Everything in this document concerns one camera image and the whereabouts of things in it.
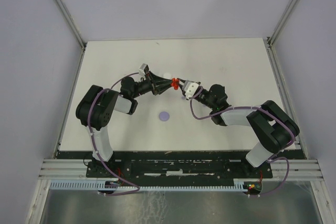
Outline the orange round charging case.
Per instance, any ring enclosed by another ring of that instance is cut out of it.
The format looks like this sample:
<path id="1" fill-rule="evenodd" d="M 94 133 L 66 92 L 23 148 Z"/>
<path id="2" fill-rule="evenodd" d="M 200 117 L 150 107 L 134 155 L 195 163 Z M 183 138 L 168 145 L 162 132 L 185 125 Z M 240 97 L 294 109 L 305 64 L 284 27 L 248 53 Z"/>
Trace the orange round charging case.
<path id="1" fill-rule="evenodd" d="M 171 83 L 171 87 L 173 87 L 174 90 L 178 90 L 179 89 L 179 79 L 178 78 L 172 78 L 172 83 Z"/>

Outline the purple round charging case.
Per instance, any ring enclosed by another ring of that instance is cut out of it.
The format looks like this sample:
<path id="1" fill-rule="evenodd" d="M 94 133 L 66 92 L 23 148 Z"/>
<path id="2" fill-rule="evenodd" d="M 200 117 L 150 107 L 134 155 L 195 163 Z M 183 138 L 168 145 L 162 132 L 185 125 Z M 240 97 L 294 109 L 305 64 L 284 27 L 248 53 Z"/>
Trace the purple round charging case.
<path id="1" fill-rule="evenodd" d="M 170 114 L 166 111 L 162 111 L 159 113 L 159 119 L 163 122 L 166 122 L 170 119 Z"/>

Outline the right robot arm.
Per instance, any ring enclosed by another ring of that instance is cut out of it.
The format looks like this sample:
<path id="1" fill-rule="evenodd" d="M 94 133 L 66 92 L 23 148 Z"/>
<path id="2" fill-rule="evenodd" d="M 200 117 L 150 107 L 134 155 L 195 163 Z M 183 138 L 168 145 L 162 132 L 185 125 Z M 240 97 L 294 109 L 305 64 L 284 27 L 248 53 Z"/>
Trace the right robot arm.
<path id="1" fill-rule="evenodd" d="M 269 162 L 278 153 L 292 145 L 300 129 L 296 122 L 273 100 L 267 100 L 259 106 L 231 106 L 227 102 L 225 87 L 214 84 L 209 90 L 199 82 L 173 79 L 172 87 L 181 89 L 190 104 L 195 100 L 211 109 L 207 116 L 196 116 L 193 107 L 192 116 L 197 120 L 211 119 L 219 126 L 251 127 L 258 143 L 246 154 L 241 164 L 241 172 L 246 177 L 254 177 L 260 171 L 260 165 Z"/>

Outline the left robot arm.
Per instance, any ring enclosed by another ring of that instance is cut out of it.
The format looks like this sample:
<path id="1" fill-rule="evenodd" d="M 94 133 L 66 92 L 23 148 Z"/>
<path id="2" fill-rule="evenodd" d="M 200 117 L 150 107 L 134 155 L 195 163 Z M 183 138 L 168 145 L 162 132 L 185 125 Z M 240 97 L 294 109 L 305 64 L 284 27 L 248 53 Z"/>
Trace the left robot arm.
<path id="1" fill-rule="evenodd" d="M 151 92 L 160 95 L 169 88 L 179 88 L 179 80 L 166 79 L 145 71 L 140 81 L 129 74 L 117 83 L 121 84 L 120 91 L 104 89 L 92 85 L 76 108 L 76 118 L 87 128 L 93 149 L 92 157 L 101 161 L 98 171 L 105 177 L 112 176 L 116 171 L 115 162 L 111 161 L 113 149 L 110 144 L 107 125 L 114 111 L 132 115 L 138 106 L 137 97 Z"/>

